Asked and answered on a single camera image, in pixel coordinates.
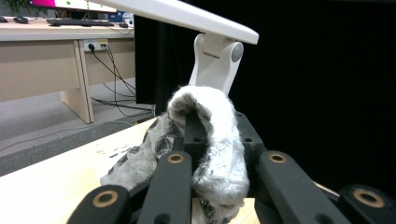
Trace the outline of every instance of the table surface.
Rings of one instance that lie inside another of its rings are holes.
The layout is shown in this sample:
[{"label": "table surface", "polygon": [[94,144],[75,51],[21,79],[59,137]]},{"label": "table surface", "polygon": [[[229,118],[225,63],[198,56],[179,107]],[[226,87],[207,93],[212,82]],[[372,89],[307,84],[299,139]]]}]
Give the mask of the table surface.
[{"label": "table surface", "polygon": [[120,28],[117,23],[107,27],[54,27],[47,23],[47,19],[30,19],[28,24],[21,24],[13,21],[13,17],[5,18],[9,22],[0,23],[0,41],[134,37],[134,28]]},{"label": "table surface", "polygon": [[[139,146],[154,119],[0,177],[0,223],[66,223],[81,200],[129,147]],[[245,199],[232,223],[260,223]]]}]

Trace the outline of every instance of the gray cloth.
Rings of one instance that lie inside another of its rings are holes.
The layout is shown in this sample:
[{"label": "gray cloth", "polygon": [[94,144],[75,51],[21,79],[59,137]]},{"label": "gray cloth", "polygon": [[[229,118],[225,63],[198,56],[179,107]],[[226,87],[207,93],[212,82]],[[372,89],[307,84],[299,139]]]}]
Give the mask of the gray cloth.
[{"label": "gray cloth", "polygon": [[208,146],[191,183],[199,194],[192,202],[192,223],[228,223],[238,214],[248,194],[244,148],[234,108],[227,96],[208,87],[186,86],[175,92],[167,112],[149,127],[143,143],[131,148],[101,184],[133,189],[153,174],[157,160],[172,150],[175,137],[182,137],[185,115],[192,110],[204,124]]}]

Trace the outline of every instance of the desk leg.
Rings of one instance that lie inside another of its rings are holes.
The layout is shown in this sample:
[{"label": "desk leg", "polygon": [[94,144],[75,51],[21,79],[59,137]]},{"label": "desk leg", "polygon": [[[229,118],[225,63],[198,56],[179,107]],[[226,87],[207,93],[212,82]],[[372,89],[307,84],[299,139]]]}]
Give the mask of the desk leg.
[{"label": "desk leg", "polygon": [[64,103],[76,112],[86,123],[91,123],[93,122],[92,101],[83,46],[82,40],[74,41],[79,88],[61,91],[61,96]]}]

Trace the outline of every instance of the power outlet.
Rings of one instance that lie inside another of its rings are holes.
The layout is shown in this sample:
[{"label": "power outlet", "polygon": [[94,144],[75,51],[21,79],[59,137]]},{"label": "power outlet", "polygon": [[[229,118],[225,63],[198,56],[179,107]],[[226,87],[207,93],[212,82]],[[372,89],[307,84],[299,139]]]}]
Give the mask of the power outlet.
[{"label": "power outlet", "polygon": [[84,40],[84,51],[91,51],[90,44],[93,44],[95,51],[106,50],[105,45],[108,45],[107,39],[88,39]]}]

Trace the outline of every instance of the keyboard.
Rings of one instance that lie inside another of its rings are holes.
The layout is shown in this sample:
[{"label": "keyboard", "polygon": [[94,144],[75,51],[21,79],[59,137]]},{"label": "keyboard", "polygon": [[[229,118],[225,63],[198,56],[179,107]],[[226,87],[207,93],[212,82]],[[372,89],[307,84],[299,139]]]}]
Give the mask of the keyboard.
[{"label": "keyboard", "polygon": [[48,19],[47,23],[51,26],[62,25],[79,25],[79,26],[114,26],[110,21],[91,21],[91,20],[76,20],[76,19]]}]

